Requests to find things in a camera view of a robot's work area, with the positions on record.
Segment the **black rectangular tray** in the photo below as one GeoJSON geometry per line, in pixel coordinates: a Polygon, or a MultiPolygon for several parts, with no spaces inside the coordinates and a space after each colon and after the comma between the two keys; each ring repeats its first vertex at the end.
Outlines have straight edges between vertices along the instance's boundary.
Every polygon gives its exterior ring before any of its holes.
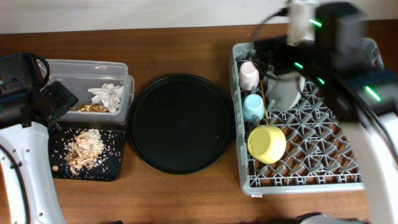
{"type": "Polygon", "coordinates": [[[49,131],[49,161],[52,177],[112,182],[119,177],[124,153],[126,126],[112,123],[60,121],[49,131]],[[72,143],[88,131],[100,136],[102,153],[90,163],[71,168],[72,143]]]}

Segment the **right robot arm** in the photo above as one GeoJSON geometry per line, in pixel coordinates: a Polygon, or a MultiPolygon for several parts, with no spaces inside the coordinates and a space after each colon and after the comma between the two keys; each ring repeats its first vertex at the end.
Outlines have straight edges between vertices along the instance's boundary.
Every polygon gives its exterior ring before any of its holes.
{"type": "Polygon", "coordinates": [[[251,34],[255,66],[282,81],[297,72],[319,87],[361,170],[372,223],[397,222],[397,75],[365,46],[361,10],[350,2],[289,1],[285,37],[251,34]]]}

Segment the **wooden chopstick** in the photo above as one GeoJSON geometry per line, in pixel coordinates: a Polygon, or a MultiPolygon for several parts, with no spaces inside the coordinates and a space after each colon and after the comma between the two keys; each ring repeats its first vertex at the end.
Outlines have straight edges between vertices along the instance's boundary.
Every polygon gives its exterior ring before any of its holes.
{"type": "Polygon", "coordinates": [[[266,98],[265,98],[265,91],[264,91],[264,82],[262,79],[260,79],[260,87],[261,87],[261,96],[264,104],[264,120],[266,126],[269,125],[269,118],[268,118],[268,113],[267,113],[267,105],[266,105],[266,98]]]}

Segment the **yellow bowl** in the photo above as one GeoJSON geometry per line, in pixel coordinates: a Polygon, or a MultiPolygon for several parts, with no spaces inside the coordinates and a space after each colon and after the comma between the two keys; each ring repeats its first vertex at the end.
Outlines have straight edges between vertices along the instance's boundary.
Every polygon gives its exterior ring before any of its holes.
{"type": "Polygon", "coordinates": [[[284,154],[287,140],[283,131],[275,126],[254,128],[247,140],[247,149],[263,164],[273,164],[284,154]]]}

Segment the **pink cup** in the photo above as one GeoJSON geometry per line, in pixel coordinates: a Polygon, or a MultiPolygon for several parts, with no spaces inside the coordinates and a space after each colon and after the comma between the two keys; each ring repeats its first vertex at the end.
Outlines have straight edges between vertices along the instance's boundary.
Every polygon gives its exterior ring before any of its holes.
{"type": "Polygon", "coordinates": [[[259,71],[251,61],[244,62],[239,69],[239,86],[242,90],[251,91],[259,84],[259,71]]]}

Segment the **white tissue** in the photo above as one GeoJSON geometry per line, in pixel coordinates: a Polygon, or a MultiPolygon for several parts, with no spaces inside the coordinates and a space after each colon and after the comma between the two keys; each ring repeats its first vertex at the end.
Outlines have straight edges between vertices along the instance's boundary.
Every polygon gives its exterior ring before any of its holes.
{"type": "Polygon", "coordinates": [[[105,107],[110,113],[115,113],[120,107],[123,86],[105,83],[101,88],[90,88],[89,93],[94,94],[91,102],[105,107]]]}

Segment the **round black serving tray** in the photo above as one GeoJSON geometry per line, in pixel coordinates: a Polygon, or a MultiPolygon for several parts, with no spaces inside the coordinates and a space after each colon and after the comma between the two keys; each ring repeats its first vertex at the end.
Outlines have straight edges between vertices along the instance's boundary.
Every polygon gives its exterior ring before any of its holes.
{"type": "Polygon", "coordinates": [[[192,174],[212,166],[228,150],[233,131],[233,106],[225,92],[186,73],[148,84],[127,117],[127,137],[136,155],[167,174],[192,174]]]}

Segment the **gold brown snack wrapper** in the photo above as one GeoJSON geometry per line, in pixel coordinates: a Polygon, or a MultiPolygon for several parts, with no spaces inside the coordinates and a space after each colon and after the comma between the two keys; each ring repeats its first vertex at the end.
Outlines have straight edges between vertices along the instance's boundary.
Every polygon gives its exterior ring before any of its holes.
{"type": "Polygon", "coordinates": [[[79,112],[96,112],[96,113],[109,113],[109,109],[105,108],[102,105],[94,104],[94,105],[80,105],[72,109],[73,111],[79,112]]]}

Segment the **food scraps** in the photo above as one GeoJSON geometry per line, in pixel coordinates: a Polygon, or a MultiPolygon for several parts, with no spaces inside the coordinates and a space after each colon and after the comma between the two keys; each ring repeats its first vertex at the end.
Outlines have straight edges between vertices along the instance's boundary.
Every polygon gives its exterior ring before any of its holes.
{"type": "Polygon", "coordinates": [[[82,165],[93,165],[90,163],[102,153],[104,146],[100,143],[100,136],[88,131],[76,137],[76,142],[72,143],[72,163],[71,168],[82,165]]]}

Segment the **blue cup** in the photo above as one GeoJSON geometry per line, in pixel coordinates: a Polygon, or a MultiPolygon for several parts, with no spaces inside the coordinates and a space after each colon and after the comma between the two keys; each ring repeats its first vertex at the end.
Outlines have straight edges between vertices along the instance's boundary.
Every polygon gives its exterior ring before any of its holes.
{"type": "Polygon", "coordinates": [[[254,123],[258,118],[265,116],[264,102],[257,94],[248,95],[243,103],[243,118],[245,121],[254,123]]]}

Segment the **grey plate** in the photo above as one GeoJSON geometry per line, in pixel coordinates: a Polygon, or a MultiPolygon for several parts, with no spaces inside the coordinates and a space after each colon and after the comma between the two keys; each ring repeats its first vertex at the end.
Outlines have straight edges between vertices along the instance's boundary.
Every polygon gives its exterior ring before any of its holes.
{"type": "Polygon", "coordinates": [[[282,79],[292,79],[290,81],[269,80],[268,86],[272,87],[268,99],[274,100],[273,109],[286,111],[292,109],[301,99],[305,86],[305,79],[298,72],[290,72],[280,76],[282,79]]]}

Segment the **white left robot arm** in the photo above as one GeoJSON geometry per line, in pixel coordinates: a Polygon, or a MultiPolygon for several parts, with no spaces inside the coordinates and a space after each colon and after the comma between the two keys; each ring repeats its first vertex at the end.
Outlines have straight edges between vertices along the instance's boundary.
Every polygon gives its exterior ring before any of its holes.
{"type": "Polygon", "coordinates": [[[1,169],[12,223],[65,223],[49,161],[49,129],[78,98],[59,81],[29,96],[19,123],[1,129],[1,169]]]}

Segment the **clear plastic waste bin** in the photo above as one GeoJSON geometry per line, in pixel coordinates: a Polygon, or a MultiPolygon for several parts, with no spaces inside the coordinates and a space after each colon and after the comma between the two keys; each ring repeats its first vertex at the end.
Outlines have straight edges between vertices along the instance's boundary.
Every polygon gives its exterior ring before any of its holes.
{"type": "Polygon", "coordinates": [[[78,104],[88,105],[94,94],[90,88],[113,84],[123,87],[119,109],[114,113],[68,111],[61,121],[123,123],[134,98],[134,79],[128,74],[124,63],[89,60],[48,59],[50,67],[49,83],[59,81],[77,98],[78,104]]]}

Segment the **grey dishwasher rack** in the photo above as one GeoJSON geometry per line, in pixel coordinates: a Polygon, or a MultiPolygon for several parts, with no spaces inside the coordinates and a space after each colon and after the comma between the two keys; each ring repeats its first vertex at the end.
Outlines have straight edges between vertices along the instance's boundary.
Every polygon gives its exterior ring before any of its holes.
{"type": "Polygon", "coordinates": [[[239,43],[233,46],[229,60],[242,192],[263,197],[362,190],[364,185],[353,150],[335,115],[323,103],[320,90],[310,81],[305,83],[304,96],[293,108],[278,112],[273,108],[274,101],[267,104],[269,123],[286,136],[282,158],[273,164],[263,164],[250,155],[246,139],[255,125],[243,118],[242,105],[247,92],[239,87],[238,73],[252,55],[249,43],[239,43]]]}

